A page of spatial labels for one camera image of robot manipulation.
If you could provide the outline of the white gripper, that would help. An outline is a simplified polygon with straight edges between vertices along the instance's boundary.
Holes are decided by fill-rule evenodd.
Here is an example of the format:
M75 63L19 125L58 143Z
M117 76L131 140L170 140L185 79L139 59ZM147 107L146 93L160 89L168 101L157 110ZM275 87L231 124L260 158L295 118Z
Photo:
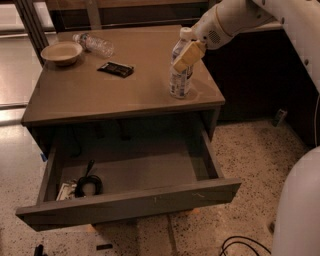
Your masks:
M208 50L216 50L233 39L223 30L216 7L204 13L192 26L192 31L197 41L190 41L174 60L172 67L177 73L182 73L199 61L205 55L206 47Z

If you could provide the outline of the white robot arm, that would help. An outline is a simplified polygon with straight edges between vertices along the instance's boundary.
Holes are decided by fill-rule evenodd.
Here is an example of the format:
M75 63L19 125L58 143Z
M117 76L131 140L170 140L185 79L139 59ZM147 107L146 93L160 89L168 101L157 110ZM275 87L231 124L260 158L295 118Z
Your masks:
M191 28L191 42L174 60L180 73L207 50L277 20L320 92L320 3L317 0L222 0ZM291 169L276 214L271 256L320 256L320 147Z

